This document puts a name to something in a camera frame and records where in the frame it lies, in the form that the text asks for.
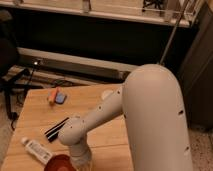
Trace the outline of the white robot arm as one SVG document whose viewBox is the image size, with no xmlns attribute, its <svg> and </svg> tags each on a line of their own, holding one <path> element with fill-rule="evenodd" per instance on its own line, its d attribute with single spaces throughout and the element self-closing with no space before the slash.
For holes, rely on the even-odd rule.
<svg viewBox="0 0 213 171">
<path fill-rule="evenodd" d="M 174 74 L 159 64 L 145 64 L 84 117 L 71 117 L 59 131 L 70 162 L 91 159 L 87 133 L 125 117 L 134 171 L 193 171 L 184 100 Z"/>
</svg>

